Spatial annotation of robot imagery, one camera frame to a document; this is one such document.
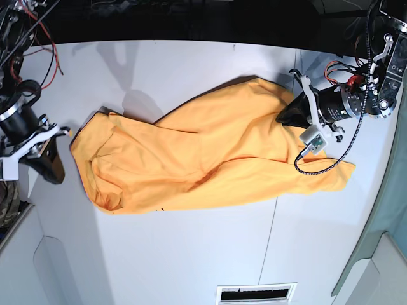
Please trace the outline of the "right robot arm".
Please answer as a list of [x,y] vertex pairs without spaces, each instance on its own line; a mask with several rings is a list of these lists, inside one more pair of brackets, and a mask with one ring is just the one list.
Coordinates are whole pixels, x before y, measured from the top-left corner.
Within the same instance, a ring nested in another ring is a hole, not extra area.
[[50,85],[43,80],[22,79],[20,71],[27,50],[37,41],[38,30],[50,36],[44,18],[58,2],[1,1],[1,181],[16,182],[19,165],[33,168],[51,184],[61,184],[64,167],[57,151],[57,137],[71,129],[37,116],[33,105]]

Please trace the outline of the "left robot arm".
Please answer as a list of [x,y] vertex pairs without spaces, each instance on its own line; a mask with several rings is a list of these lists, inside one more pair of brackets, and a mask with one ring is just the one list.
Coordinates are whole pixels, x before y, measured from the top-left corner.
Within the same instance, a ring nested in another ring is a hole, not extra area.
[[301,92],[277,116],[278,123],[304,129],[328,126],[324,136],[341,142],[344,131],[338,121],[391,115],[406,69],[406,1],[375,1],[367,23],[371,60],[357,58],[355,66],[327,64],[324,76],[330,87],[311,87],[314,98]]

